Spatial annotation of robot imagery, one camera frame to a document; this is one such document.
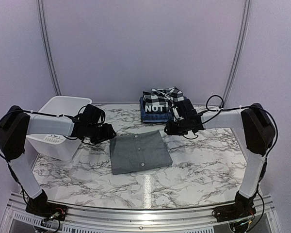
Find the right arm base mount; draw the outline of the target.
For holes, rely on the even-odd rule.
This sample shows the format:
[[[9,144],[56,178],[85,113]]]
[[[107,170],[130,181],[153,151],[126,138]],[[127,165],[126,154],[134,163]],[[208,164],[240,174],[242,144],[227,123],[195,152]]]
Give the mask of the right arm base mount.
[[[254,193],[253,196],[246,198],[238,191],[235,195],[233,204],[217,206],[211,214],[216,218],[217,222],[253,216],[256,214],[256,209],[254,207],[254,198],[256,195],[257,192]]]

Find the grey long sleeve shirt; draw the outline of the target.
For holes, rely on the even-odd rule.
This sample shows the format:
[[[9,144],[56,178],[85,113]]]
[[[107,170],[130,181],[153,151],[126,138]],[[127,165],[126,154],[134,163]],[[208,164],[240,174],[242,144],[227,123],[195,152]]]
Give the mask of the grey long sleeve shirt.
[[[173,160],[160,131],[117,136],[110,140],[112,174],[171,166]]]

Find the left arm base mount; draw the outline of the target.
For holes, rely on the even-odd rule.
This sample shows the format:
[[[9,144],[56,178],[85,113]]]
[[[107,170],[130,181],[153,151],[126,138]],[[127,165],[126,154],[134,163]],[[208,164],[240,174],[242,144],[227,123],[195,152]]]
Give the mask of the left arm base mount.
[[[44,218],[44,221],[64,221],[66,218],[67,206],[49,202],[44,190],[34,199],[30,197],[25,199],[25,195],[23,194],[23,199],[26,203],[26,212],[41,216]]]

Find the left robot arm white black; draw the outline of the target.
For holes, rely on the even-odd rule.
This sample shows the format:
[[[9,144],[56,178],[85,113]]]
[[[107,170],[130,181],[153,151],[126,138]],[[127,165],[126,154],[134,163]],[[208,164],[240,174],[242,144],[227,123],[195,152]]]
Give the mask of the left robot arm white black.
[[[26,142],[40,154],[66,160],[78,147],[76,139],[80,142],[88,139],[95,145],[116,137],[105,118],[103,110],[88,104],[75,116],[28,111],[13,105],[0,119],[0,157],[28,195],[30,209],[41,216],[48,216],[52,210],[45,191],[23,157]]]

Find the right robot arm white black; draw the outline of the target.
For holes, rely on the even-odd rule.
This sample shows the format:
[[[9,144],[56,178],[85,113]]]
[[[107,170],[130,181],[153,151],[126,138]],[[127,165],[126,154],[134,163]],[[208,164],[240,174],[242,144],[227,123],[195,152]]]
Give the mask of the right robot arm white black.
[[[188,132],[218,128],[242,129],[246,149],[246,169],[242,184],[231,206],[234,217],[242,217],[257,194],[266,171],[267,158],[278,139],[278,128],[273,116],[260,103],[236,108],[209,109],[197,112],[189,99],[175,106],[178,118],[166,123],[167,135],[186,136]]]

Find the white plastic bin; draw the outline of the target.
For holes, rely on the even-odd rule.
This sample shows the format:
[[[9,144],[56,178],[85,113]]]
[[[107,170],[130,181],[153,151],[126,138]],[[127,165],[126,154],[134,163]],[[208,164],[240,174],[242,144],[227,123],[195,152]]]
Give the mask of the white plastic bin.
[[[76,116],[82,107],[91,103],[92,100],[89,98],[71,96],[51,98],[38,114],[30,114],[27,140],[40,154],[62,161],[71,160],[81,141],[68,140],[72,137],[74,128],[69,116]]]

